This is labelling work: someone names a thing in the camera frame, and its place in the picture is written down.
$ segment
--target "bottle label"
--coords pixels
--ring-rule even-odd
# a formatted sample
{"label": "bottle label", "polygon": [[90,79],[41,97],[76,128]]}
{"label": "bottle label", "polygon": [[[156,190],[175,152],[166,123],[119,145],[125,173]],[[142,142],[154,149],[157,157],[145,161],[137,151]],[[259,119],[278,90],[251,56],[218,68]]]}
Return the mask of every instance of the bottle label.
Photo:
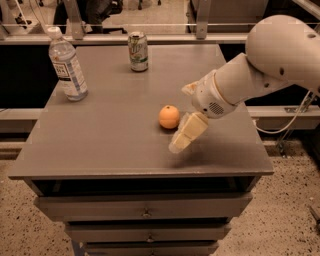
{"label": "bottle label", "polygon": [[54,61],[53,66],[66,95],[78,96],[87,91],[87,84],[76,55],[67,61]]}

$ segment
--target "orange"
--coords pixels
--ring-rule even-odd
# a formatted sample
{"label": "orange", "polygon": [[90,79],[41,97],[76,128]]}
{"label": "orange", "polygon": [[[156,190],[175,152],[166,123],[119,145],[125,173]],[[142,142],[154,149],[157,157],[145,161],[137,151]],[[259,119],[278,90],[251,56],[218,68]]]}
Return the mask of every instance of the orange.
{"label": "orange", "polygon": [[179,110],[172,105],[164,106],[159,112],[159,123],[166,129],[174,129],[179,125]]}

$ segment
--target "gray table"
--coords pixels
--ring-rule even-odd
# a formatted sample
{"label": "gray table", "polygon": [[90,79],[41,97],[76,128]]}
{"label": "gray table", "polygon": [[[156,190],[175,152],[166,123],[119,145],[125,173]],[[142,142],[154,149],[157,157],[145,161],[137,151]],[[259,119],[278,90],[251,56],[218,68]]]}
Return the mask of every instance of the gray table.
{"label": "gray table", "polygon": [[268,155],[245,105],[210,120],[178,155],[168,150],[174,131],[159,127],[158,113],[167,104],[194,111],[181,87],[225,62],[219,47],[149,46],[141,73],[131,71],[125,46],[77,54],[88,97],[72,103],[56,88],[9,177],[25,180],[36,205],[88,252],[214,252],[252,187],[272,174]]}

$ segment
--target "cabinet drawer front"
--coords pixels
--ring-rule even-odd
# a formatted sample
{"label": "cabinet drawer front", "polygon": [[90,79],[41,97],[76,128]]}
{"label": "cabinet drawer front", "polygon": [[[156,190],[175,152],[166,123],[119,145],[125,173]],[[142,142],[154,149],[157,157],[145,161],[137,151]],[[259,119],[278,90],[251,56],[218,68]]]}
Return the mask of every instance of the cabinet drawer front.
{"label": "cabinet drawer front", "polygon": [[218,248],[212,242],[175,242],[153,245],[141,244],[86,244],[85,250],[90,255],[108,256],[208,256]]}
{"label": "cabinet drawer front", "polygon": [[114,197],[42,197],[35,205],[53,221],[237,217],[251,193]]}
{"label": "cabinet drawer front", "polygon": [[216,241],[230,231],[228,224],[207,225],[76,225],[67,226],[66,233],[72,240],[83,243],[145,242],[158,241]]}

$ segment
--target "drawer handle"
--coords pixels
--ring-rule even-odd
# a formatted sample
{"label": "drawer handle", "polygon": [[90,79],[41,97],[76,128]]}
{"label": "drawer handle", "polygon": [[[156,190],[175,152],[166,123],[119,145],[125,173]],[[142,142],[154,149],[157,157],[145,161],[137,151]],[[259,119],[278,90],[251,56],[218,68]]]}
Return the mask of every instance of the drawer handle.
{"label": "drawer handle", "polygon": [[144,209],[144,213],[142,213],[142,215],[141,215],[143,218],[145,218],[145,219],[148,219],[148,218],[151,218],[151,213],[149,212],[149,210],[146,208],[146,209]]}
{"label": "drawer handle", "polygon": [[154,239],[152,238],[152,235],[149,234],[149,237],[147,239],[147,243],[153,243],[154,242]]}

